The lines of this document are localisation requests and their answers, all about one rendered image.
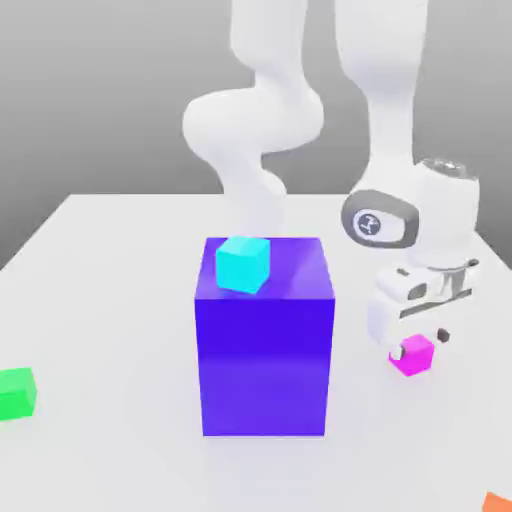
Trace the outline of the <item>small magenta cube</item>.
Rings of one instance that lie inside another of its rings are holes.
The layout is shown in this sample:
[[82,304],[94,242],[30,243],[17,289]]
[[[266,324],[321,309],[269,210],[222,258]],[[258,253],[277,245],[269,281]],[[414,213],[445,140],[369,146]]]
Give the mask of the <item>small magenta cube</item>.
[[404,354],[400,359],[394,359],[392,354],[388,360],[403,375],[410,377],[429,370],[432,365],[435,345],[421,334],[405,338],[401,348]]

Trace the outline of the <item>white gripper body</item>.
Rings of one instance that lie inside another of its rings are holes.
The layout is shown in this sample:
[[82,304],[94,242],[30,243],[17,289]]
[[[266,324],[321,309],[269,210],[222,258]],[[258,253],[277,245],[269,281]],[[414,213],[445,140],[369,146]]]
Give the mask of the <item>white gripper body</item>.
[[456,296],[446,299],[420,298],[398,302],[381,291],[377,291],[368,304],[367,329],[369,336],[377,343],[392,347],[402,344],[405,338],[421,334],[434,343],[436,332],[444,328],[450,332],[448,321],[434,313],[436,308],[469,298],[473,290],[466,288]]

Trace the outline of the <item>small cyan cube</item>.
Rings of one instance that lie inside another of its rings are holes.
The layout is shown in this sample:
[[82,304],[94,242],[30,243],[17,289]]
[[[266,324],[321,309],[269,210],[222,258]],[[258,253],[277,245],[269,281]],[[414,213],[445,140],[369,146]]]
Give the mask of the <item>small cyan cube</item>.
[[256,294],[270,275],[268,239],[231,236],[215,252],[215,276],[219,288]]

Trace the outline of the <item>small orange cube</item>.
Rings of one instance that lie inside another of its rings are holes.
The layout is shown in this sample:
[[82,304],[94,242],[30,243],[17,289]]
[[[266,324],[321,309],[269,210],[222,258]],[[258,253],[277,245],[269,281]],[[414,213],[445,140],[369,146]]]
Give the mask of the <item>small orange cube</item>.
[[482,512],[512,512],[512,500],[487,492],[482,504]]

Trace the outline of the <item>small green cube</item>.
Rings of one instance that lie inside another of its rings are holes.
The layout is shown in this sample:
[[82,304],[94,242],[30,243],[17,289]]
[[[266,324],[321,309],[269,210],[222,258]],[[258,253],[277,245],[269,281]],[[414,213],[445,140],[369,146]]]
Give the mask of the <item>small green cube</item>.
[[0,421],[30,417],[37,386],[30,367],[0,370]]

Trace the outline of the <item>large blue box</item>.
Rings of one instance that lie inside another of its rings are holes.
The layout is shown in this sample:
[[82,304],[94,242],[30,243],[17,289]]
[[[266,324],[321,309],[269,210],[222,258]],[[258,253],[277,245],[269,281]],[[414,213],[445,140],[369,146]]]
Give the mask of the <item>large blue box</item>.
[[335,294],[321,241],[272,239],[254,295],[218,287],[222,243],[206,239],[194,297],[204,435],[323,435]]

